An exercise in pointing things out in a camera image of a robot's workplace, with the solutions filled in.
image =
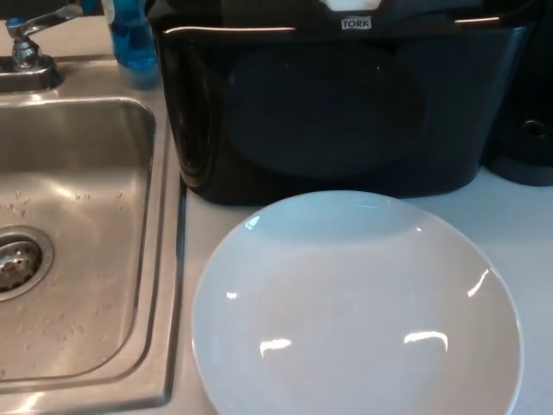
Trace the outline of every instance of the faucet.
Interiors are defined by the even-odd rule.
[[[29,37],[83,15],[81,0],[67,0],[64,7],[43,16],[27,21],[20,17],[8,19],[6,29],[14,46],[10,57],[0,57],[0,93],[40,91],[57,87],[62,77],[54,59],[42,54],[40,47]]]

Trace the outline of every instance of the black appliance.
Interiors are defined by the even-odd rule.
[[[553,0],[530,36],[496,118],[486,166],[512,182],[553,186]]]
[[[182,177],[224,204],[476,176],[535,0],[158,0]]]

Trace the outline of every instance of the stainless steel sink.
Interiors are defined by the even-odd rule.
[[[0,95],[0,412],[107,411],[170,393],[180,186],[161,91],[108,59]]]

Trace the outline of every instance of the tork logo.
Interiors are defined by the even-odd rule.
[[[370,16],[348,16],[342,20],[342,30],[368,30],[372,28]]]

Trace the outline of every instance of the faucet handle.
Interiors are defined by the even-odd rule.
[[[81,0],[68,0],[67,4],[61,9],[43,16],[38,16],[27,21],[21,17],[8,19],[6,21],[6,28],[12,39],[25,39],[44,29],[73,20],[75,17],[81,17],[83,14],[84,10],[81,6]]]

